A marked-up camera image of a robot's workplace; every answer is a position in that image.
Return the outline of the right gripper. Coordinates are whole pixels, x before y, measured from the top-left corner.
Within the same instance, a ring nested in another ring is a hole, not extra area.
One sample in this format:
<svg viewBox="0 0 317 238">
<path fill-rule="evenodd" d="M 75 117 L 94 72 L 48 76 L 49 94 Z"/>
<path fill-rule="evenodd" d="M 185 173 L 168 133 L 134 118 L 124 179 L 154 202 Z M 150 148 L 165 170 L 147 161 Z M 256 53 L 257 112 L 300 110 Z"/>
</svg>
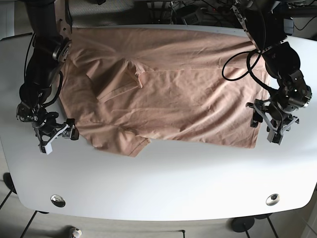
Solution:
<svg viewBox="0 0 317 238">
<path fill-rule="evenodd" d="M 39 149 L 42 154 L 50 154 L 53 151 L 52 142 L 58 137 L 70 140 L 79 139 L 79 131 L 75 125 L 75 119 L 67 119 L 60 124 L 53 120 L 44 120 L 41 125 L 32 123 L 35 135 L 39 140 Z"/>
</svg>

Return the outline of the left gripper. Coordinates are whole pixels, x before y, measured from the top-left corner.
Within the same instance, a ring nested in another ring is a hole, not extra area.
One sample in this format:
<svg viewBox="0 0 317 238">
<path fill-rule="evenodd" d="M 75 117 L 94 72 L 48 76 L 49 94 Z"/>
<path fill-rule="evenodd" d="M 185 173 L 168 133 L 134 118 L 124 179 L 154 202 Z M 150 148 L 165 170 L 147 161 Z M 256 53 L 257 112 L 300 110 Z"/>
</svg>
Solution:
<svg viewBox="0 0 317 238">
<path fill-rule="evenodd" d="M 268 132 L 267 140 L 270 143 L 280 145 L 285 132 L 290 131 L 293 124 L 300 122 L 298 117 L 284 112 L 278 103 L 274 103 L 271 99 L 255 99 L 253 103 L 248 102 L 246 107 L 253 110 L 250 127 L 257 128 L 260 123 L 265 122 Z"/>
</svg>

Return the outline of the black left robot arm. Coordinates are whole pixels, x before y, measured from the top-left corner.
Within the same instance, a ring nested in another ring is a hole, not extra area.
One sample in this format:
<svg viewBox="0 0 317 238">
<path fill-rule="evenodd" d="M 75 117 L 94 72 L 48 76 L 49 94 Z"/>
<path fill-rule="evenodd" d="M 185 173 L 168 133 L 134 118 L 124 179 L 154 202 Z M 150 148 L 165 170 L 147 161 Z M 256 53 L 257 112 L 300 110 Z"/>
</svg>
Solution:
<svg viewBox="0 0 317 238">
<path fill-rule="evenodd" d="M 284 133 L 299 123 L 293 112 L 308 106 L 312 90 L 300 70 L 300 58 L 286 41 L 284 19 L 273 13 L 274 0 L 237 0 L 233 7 L 238 21 L 256 49 L 247 56 L 250 76 L 269 93 L 269 99 L 256 99 L 246 106 L 253 109 L 251 127 L 267 124 L 268 141 L 281 144 Z M 251 58 L 258 54 L 265 68 L 278 83 L 274 89 L 261 82 L 252 72 Z"/>
</svg>

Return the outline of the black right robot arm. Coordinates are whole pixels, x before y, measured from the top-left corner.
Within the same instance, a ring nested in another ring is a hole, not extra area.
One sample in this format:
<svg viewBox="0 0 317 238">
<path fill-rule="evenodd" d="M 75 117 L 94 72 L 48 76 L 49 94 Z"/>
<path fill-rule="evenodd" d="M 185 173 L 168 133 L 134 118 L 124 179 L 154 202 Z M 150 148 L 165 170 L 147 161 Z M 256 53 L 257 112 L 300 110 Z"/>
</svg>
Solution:
<svg viewBox="0 0 317 238">
<path fill-rule="evenodd" d="M 24 4 L 33 29 L 29 43 L 33 54 L 25 59 L 16 117 L 32 125 L 41 153 L 48 155 L 56 138 L 79 138 L 75 119 L 58 123 L 59 114 L 47 111 L 61 92 L 61 69 L 72 45 L 72 18 L 67 0 L 26 0 Z"/>
</svg>

